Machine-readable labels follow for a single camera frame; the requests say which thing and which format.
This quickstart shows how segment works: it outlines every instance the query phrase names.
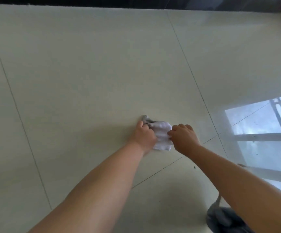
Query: person's left hand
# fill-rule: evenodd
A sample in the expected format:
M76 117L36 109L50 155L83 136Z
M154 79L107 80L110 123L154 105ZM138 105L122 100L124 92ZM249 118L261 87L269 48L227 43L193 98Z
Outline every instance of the person's left hand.
M140 146L144 154L148 153L156 144L157 137L148 125L144 125L142 121L138 121L133 134L129 139L129 143L135 143Z

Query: forearm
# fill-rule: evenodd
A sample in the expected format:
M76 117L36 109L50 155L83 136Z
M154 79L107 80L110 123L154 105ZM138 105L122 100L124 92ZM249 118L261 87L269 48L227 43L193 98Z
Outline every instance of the forearm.
M281 191L202 146L185 154L256 232L281 232Z
M143 155L134 143L119 149L85 176L31 232L110 232Z

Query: person's right hand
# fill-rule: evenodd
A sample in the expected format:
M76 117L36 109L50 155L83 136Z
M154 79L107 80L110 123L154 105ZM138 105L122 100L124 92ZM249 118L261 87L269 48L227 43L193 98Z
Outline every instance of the person's right hand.
M194 147L201 146L196 133L188 124L174 125L167 134L174 143L174 148L183 155L186 155Z

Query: white tile floor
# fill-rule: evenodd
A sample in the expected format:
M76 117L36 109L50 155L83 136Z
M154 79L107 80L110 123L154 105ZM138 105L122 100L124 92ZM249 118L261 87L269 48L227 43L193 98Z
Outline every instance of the white tile floor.
M281 188L281 15L0 6L0 232L32 227L142 114ZM144 158L115 232L209 232L218 193L194 166Z

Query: finger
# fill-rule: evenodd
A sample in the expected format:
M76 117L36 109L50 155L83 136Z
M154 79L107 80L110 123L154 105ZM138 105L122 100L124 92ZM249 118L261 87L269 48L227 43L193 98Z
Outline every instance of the finger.
M172 130L173 131L176 131L178 129L178 125L174 125L173 127L172 127Z
M173 130L169 130L169 131L167 132L167 134L168 134L169 136L173 136L174 133L175 133L175 131L173 131Z
M143 127L143 121L138 121L136 127Z
M189 130L193 131L193 128L189 125L189 124L186 124L185 125Z

